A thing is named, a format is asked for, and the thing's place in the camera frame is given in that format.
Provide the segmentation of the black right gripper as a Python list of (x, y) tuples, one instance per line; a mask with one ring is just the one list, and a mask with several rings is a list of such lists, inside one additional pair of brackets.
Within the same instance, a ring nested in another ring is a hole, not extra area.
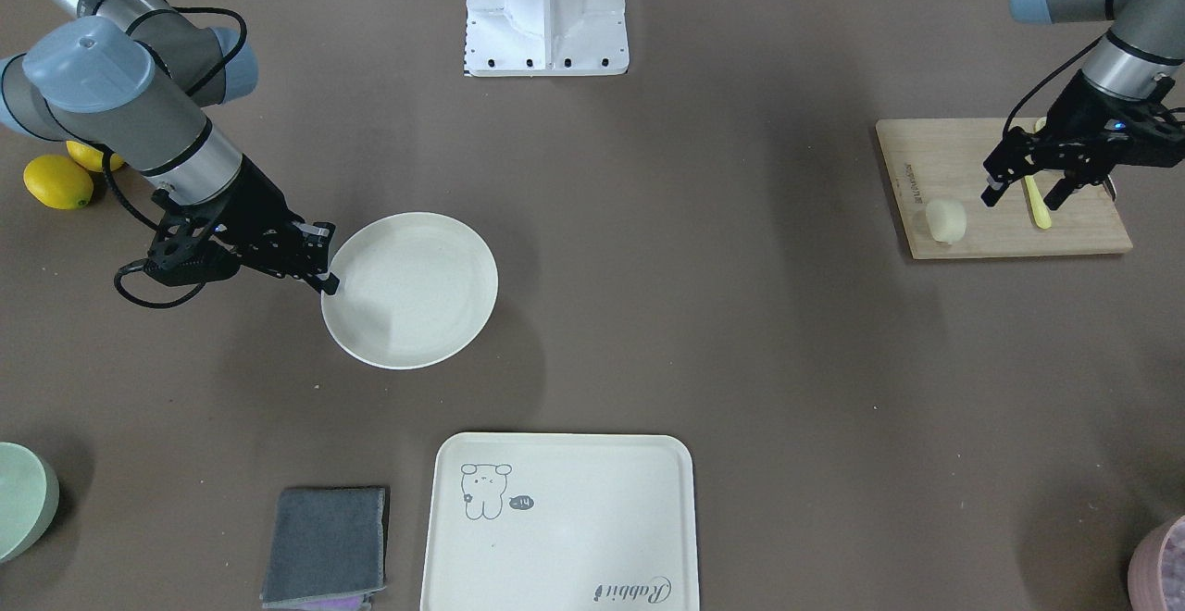
[(228, 281), (241, 266), (276, 278), (294, 277), (335, 295), (329, 266), (312, 266), (307, 247), (329, 247), (333, 223), (305, 223), (287, 206), (278, 186), (243, 157), (241, 172), (218, 197), (182, 206), (167, 189), (153, 202), (165, 211), (145, 258), (145, 274), (165, 287)]

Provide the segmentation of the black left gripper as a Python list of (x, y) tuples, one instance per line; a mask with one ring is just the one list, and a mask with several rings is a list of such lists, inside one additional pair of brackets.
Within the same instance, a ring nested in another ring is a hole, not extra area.
[(1113, 96), (1078, 71), (1046, 114), (1039, 131), (1011, 129), (984, 160), (985, 206), (995, 207), (1013, 181), (1040, 169), (1063, 172), (1044, 197), (1061, 210), (1084, 181), (1103, 181), (1117, 165), (1173, 168), (1181, 161), (1181, 126), (1168, 120), (1164, 97), (1172, 76), (1153, 77), (1144, 99)]

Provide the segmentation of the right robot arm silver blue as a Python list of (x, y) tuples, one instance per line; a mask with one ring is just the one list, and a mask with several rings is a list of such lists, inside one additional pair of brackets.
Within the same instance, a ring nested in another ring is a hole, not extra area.
[(162, 210), (145, 274), (196, 295), (242, 266), (293, 277), (332, 295), (334, 226), (289, 210), (205, 108), (254, 91), (258, 65), (246, 28), (198, 28), (169, 0), (55, 0), (73, 20), (27, 53), (4, 59), (4, 123), (26, 137), (97, 148), (101, 168), (122, 156)]

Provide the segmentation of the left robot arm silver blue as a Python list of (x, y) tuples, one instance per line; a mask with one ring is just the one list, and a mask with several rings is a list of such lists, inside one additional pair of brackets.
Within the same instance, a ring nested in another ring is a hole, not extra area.
[(1045, 169), (1061, 172), (1044, 198), (1058, 210), (1078, 189), (1107, 184), (1117, 165), (1180, 163), (1181, 120), (1164, 99), (1184, 58), (1184, 0), (1010, 0), (1010, 12), (1020, 22), (1107, 20), (1109, 28), (1071, 57), (1076, 72), (1040, 130), (1004, 122), (1003, 140), (984, 161), (986, 206)]

